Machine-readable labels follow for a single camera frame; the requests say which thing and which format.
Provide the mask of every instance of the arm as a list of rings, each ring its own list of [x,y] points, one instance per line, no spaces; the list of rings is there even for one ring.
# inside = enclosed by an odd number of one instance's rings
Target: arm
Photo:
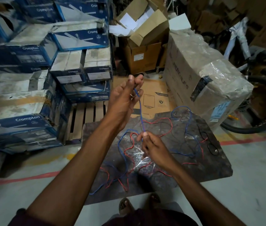
[[[162,140],[151,132],[141,133],[142,150],[178,183],[203,225],[245,224],[196,182],[167,150]]]
[[[116,135],[125,127],[139,97],[143,76],[116,87],[110,95],[108,111],[81,150],[29,206],[26,213],[53,225],[74,225],[88,197],[95,176]]]

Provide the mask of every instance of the person's left hand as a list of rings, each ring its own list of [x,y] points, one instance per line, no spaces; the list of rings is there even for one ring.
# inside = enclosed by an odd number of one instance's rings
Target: person's left hand
[[[143,78],[141,74],[136,78],[133,75],[129,75],[127,82],[124,81],[110,93],[108,109],[105,116],[115,122],[118,132],[126,126],[135,104],[144,92],[140,89],[144,83]],[[134,88],[137,90],[139,96],[136,95]]]

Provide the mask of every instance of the bicycle wheel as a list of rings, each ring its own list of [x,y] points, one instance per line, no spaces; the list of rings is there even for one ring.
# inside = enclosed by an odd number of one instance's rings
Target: bicycle wheel
[[[248,76],[248,81],[254,85],[251,97],[221,124],[231,132],[252,134],[266,130],[266,78]]]

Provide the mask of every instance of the dark shirt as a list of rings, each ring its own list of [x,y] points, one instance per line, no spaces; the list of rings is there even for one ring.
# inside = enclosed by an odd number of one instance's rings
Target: dark shirt
[[[16,216],[11,220],[8,226],[52,226],[40,219],[31,217],[25,213],[25,209],[19,209]],[[103,226],[110,225],[185,225],[198,226],[198,224],[184,213],[165,209],[137,209],[133,213],[124,217],[116,217],[109,220]]]

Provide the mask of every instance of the stack of boxes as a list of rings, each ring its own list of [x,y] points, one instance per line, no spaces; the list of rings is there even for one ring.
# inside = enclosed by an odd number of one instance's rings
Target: stack of boxes
[[[0,150],[10,154],[62,145],[71,102],[108,100],[112,79],[108,0],[15,1],[25,12],[0,0]]]

